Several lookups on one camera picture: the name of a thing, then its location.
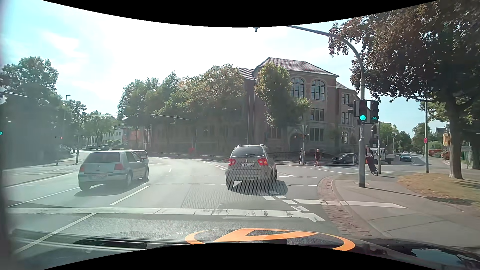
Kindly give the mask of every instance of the road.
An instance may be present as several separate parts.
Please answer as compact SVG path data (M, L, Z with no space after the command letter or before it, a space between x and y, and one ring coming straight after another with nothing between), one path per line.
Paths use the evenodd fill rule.
M278 165L274 186L236 182L232 190L225 185L227 166L213 160L150 157L147 181L134 181L128 189L97 185L87 191L78 187L79 165L18 168L9 172L4 187L12 231L183 239L201 230L277 228L339 235L322 206L311 201L318 200L322 178L358 173L357 165ZM382 172L422 166L424 159L414 156L412 162L382 165ZM40 175L37 180L30 180L33 173ZM17 248L38 252L32 246Z

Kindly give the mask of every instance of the arched doorway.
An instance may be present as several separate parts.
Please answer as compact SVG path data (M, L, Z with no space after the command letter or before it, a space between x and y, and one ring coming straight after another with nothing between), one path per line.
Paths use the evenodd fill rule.
M302 138L300 133L295 133L290 137L290 151L297 151L300 153L302 146Z

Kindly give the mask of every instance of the dark sedan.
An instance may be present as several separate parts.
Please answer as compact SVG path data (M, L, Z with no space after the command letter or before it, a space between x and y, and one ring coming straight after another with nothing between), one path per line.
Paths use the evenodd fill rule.
M412 155L408 153L401 153L400 154L400 161L412 161Z
M359 158L357 157L356 154L354 153L341 153L332 158L332 162L334 164L337 163L342 163L342 164L348 164L348 163L353 163L353 164L358 164Z

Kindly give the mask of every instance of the blue car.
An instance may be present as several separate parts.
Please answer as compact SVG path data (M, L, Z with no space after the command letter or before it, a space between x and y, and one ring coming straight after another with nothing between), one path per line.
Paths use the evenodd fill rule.
M400 161L412 161L412 155L408 153L401 153L400 154Z

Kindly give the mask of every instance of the rear windshield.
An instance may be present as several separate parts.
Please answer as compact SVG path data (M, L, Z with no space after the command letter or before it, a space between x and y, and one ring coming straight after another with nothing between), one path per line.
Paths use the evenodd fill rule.
M84 163L113 163L120 162L119 152L94 152L90 153Z
M233 150L234 157L258 157L262 156L264 151L261 146L241 146Z
M137 155L139 155L139 156L146 156L147 155L146 151L134 151L134 152L137 153Z

